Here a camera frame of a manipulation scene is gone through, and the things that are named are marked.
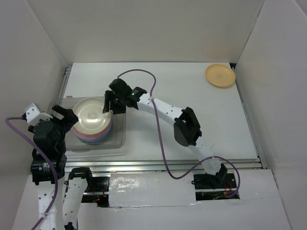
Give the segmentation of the pink plastic plate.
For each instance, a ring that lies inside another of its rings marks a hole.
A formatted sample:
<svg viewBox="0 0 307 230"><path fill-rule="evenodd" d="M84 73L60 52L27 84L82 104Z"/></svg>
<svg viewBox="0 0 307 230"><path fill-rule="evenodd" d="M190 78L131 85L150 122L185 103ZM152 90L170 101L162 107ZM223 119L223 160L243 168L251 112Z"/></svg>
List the pink plastic plate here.
<svg viewBox="0 0 307 230"><path fill-rule="evenodd" d="M74 133L82 139L104 139L112 129L112 120L99 121L98 119L78 122L73 126Z"/></svg>

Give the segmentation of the blue plastic plate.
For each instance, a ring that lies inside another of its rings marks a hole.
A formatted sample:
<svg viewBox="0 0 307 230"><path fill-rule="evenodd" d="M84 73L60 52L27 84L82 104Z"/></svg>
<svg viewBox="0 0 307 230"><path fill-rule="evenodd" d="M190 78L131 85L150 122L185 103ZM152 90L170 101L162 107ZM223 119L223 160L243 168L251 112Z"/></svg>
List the blue plastic plate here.
<svg viewBox="0 0 307 230"><path fill-rule="evenodd" d="M109 131L108 133L105 133L104 135L97 137L97 138L85 139L85 138L78 137L78 139L87 144L99 144L99 143L104 142L110 136L111 133L112 131Z"/></svg>

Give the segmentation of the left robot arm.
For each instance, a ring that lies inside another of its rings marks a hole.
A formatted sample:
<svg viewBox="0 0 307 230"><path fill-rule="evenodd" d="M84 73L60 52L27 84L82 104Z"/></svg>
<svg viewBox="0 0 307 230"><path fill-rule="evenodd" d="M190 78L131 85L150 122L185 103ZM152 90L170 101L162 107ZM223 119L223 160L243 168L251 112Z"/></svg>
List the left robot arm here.
<svg viewBox="0 0 307 230"><path fill-rule="evenodd" d="M34 135L30 171L38 195L39 220L33 229L76 230L83 193L94 187L95 180L88 167L72 169L65 180L65 136L78 118L59 105L52 110L63 117L42 112L34 103L25 109L28 130Z"/></svg>

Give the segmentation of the cream plastic plate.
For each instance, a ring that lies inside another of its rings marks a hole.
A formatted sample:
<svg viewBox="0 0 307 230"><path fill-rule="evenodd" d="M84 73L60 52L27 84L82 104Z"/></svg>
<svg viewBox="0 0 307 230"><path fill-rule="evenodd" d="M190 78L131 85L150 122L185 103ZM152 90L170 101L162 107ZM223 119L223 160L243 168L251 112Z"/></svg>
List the cream plastic plate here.
<svg viewBox="0 0 307 230"><path fill-rule="evenodd" d="M90 97L79 101L73 108L79 121L74 128L81 133L91 135L99 133L111 123L111 112L103 113L104 98Z"/></svg>

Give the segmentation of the purple plate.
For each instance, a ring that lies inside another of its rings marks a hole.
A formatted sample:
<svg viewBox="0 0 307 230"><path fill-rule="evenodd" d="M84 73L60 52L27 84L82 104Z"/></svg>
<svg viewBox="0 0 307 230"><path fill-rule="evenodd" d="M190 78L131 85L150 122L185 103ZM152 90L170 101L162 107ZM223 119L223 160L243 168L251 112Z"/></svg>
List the purple plate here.
<svg viewBox="0 0 307 230"><path fill-rule="evenodd" d="M102 140L106 139L111 133L111 131L106 131L106 132L102 131L102 132L97 133L97 134L88 135L88 134L81 133L81 132L79 132L75 129L73 131L74 131L75 135L80 140L85 141L85 142L90 142L90 143L102 141Z"/></svg>

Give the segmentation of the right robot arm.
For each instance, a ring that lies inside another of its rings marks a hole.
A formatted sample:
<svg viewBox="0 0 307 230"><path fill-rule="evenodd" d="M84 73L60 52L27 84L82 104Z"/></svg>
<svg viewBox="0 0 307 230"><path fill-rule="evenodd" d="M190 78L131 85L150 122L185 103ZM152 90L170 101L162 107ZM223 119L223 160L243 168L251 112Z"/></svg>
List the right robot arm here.
<svg viewBox="0 0 307 230"><path fill-rule="evenodd" d="M155 116L160 148L168 174L171 173L167 164L160 122L167 122L173 127L175 141L189 148L199 160L197 166L202 165L205 173L209 176L209 183L213 187L221 187L225 183L227 168L220 162L219 157L214 157L213 152L204 143L201 126L190 107L185 109L171 106L155 97L153 92L135 87L132 89L124 80L116 78L105 92L103 113L112 111L114 114L124 114L127 108L144 111Z"/></svg>

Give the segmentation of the orange plastic plate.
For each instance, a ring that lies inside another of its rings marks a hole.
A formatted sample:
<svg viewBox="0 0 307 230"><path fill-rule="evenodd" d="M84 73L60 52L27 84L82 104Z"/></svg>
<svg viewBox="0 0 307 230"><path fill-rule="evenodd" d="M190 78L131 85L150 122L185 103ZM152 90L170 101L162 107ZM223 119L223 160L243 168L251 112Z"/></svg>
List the orange plastic plate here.
<svg viewBox="0 0 307 230"><path fill-rule="evenodd" d="M210 65L205 71L206 80L213 86L227 88L236 81L235 72L223 64Z"/></svg>

